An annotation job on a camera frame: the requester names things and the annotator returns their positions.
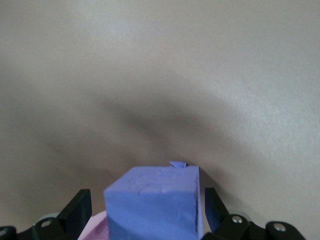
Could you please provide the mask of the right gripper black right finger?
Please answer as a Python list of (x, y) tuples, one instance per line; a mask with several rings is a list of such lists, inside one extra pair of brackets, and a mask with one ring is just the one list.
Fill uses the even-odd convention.
[(213, 187), (204, 190), (204, 197), (210, 232), (201, 240), (306, 240), (287, 222), (270, 221), (262, 228), (240, 214), (229, 213)]

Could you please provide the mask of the purple foam cube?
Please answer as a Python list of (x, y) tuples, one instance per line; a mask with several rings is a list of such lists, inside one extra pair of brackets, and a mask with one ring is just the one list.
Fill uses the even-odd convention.
[(200, 240), (198, 166), (138, 166), (107, 187), (108, 240)]

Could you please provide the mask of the pink foam cube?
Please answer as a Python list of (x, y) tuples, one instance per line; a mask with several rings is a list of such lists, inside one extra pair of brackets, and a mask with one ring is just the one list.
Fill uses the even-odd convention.
[(106, 211), (102, 211), (89, 219), (78, 240), (109, 240)]

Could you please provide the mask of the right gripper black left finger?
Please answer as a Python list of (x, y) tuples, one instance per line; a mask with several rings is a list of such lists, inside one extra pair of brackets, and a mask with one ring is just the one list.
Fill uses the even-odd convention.
[(14, 226), (0, 226), (0, 240), (78, 240), (91, 216), (91, 191), (81, 189), (56, 217), (19, 233)]

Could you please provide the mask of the brown paper table cover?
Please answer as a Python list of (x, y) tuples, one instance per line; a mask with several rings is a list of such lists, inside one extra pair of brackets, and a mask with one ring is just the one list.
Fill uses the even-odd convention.
[(320, 0), (0, 0), (0, 226), (169, 161), (320, 240)]

